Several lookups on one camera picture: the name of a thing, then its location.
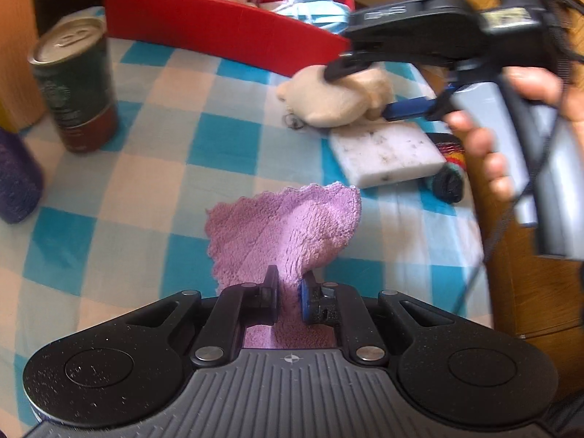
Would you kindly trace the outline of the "cream plush toy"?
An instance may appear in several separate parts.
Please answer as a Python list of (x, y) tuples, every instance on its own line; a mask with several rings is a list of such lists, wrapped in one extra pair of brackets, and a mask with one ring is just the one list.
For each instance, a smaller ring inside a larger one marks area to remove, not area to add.
[(276, 89), (287, 113), (313, 128), (337, 128), (360, 119), (377, 120), (396, 101), (388, 71), (381, 64), (334, 82), (324, 78), (325, 65), (310, 65)]

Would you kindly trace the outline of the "white sponge block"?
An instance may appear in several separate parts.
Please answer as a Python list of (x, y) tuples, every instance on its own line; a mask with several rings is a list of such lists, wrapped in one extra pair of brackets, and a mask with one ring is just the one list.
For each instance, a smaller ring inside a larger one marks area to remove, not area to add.
[(349, 124), (328, 135), (349, 184), (359, 189), (431, 177), (445, 158), (415, 123)]

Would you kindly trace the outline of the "striped knitted sock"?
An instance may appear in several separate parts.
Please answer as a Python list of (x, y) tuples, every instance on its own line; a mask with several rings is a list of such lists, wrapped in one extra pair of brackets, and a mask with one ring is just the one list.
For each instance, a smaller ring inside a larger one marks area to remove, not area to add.
[(463, 199), (466, 176), (462, 142), (455, 135), (444, 132), (433, 132), (428, 137), (445, 158), (445, 164), (437, 174), (426, 179), (426, 185), (442, 202), (451, 205), (459, 203)]

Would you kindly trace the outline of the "purple towel cloth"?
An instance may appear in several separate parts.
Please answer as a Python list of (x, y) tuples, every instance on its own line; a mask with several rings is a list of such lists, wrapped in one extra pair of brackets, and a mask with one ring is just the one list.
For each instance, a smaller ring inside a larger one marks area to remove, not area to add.
[(219, 291), (262, 282), (268, 266), (278, 269), (276, 324), (249, 327), (243, 346), (310, 349), (335, 345), (330, 327), (302, 320), (300, 287), (304, 274), (330, 264), (347, 247), (360, 217), (359, 189), (341, 182), (263, 192), (208, 210), (205, 233)]

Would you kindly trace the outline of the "light blue cloth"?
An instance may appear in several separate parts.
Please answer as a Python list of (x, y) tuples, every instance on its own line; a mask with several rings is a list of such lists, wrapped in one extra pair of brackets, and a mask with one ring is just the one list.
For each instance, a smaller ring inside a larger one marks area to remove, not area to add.
[(272, 12), (339, 35), (349, 24), (351, 10), (335, 0), (282, 0)]

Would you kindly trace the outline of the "blue white checkered tablecloth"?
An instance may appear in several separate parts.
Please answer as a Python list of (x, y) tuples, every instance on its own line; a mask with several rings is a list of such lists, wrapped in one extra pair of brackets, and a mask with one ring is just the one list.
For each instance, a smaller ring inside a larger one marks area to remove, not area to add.
[[(39, 207), (1, 221), (1, 430), (36, 418), (22, 387), (46, 343), (185, 289), (214, 297), (207, 210), (312, 183), (346, 183), (328, 136), (293, 131), (279, 74), (110, 39), (120, 126), (104, 150), (64, 149), (50, 118), (23, 134), (43, 168)], [(395, 289), (448, 310), (482, 256), (469, 183), (449, 206), (422, 182), (362, 192), (356, 235), (320, 278)]]

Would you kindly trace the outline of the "red storage box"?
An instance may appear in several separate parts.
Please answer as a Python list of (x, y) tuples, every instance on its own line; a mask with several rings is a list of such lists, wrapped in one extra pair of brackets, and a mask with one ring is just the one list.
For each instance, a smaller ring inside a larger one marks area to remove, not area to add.
[(109, 35), (208, 53), (284, 76), (327, 64), (349, 41), (263, 9), (222, 0), (103, 0)]

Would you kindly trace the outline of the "green Starbucks can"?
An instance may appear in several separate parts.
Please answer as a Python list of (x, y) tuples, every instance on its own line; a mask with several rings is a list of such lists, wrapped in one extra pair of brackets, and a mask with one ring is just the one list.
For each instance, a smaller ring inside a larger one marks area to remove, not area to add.
[(68, 151), (97, 150), (115, 135), (118, 114), (102, 20), (77, 17), (54, 26), (28, 60)]

